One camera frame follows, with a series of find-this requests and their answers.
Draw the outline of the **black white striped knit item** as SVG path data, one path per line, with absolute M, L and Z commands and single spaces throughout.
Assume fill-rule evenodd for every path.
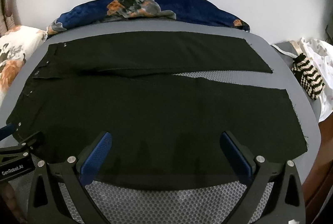
M 323 77 L 308 57 L 301 53 L 293 59 L 291 71 L 312 100 L 317 100 L 325 88 Z

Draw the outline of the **grey mesh mattress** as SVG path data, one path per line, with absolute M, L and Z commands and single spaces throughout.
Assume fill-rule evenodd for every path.
M 237 29 L 166 20 L 139 20 L 122 21 L 115 25 L 93 24 L 53 35 L 34 51 L 9 88 L 1 105 L 1 127 L 9 124 L 7 119 L 15 107 L 26 80 L 47 53 L 49 45 L 98 35 L 134 31 L 185 31 L 242 38 L 251 43 L 254 50 L 271 68 L 271 75 L 244 70 L 218 72 L 211 70 L 208 76 L 217 82 L 286 90 L 307 143 L 307 151 L 292 159 L 299 173 L 302 188 L 314 165 L 320 144 L 318 103 L 308 97 L 273 45 L 257 35 Z M 15 133 L 9 136 L 13 138 L 13 142 L 1 145 L 1 148 L 17 146 L 29 137 L 19 141 L 14 135 Z M 36 155 L 35 147 L 32 159 L 36 168 L 39 161 L 46 161 Z M 28 202 L 34 172 L 35 170 L 14 180 L 1 182 L 1 223 L 29 223 Z M 245 184 L 240 183 L 234 172 L 235 179 L 231 182 L 182 190 L 119 186 L 101 181 L 98 174 L 99 172 L 93 182 L 85 188 L 109 223 L 223 223 L 247 189 Z M 72 218 L 77 223 L 84 223 L 65 184 L 59 182 L 59 187 Z M 261 216 L 272 188 L 273 184 L 268 183 L 250 223 L 254 223 Z

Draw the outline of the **navy floral blanket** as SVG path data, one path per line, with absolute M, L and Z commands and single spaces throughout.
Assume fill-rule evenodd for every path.
M 94 23 L 140 18 L 166 18 L 250 31 L 245 21 L 208 0 L 92 0 L 61 14 L 48 26 L 47 33 L 55 35 Z

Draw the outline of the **white dotted cloth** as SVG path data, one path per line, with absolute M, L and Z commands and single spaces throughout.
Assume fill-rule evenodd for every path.
M 322 122 L 332 114 L 332 45 L 319 39 L 307 41 L 304 38 L 290 43 L 297 56 L 304 53 L 323 77 L 325 88 L 317 99 L 321 104 L 319 121 Z

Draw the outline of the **white floral pillow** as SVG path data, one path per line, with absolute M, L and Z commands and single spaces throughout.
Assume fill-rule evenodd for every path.
M 1 36 L 1 100 L 26 61 L 46 39 L 47 31 L 23 25 L 15 26 Z

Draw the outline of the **beige curtain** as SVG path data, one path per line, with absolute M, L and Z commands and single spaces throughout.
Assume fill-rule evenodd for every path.
M 20 25 L 15 21 L 15 10 L 15 0 L 1 0 L 1 37 L 19 29 Z

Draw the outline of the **black pants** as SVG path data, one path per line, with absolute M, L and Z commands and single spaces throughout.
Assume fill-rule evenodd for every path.
M 49 163 L 112 135 L 103 182 L 141 189 L 190 189 L 235 179 L 220 149 L 230 131 L 274 163 L 307 151 L 286 90 L 217 82 L 209 71 L 272 74 L 242 38 L 185 31 L 134 31 L 48 46 L 7 122 L 19 141 L 42 133 Z

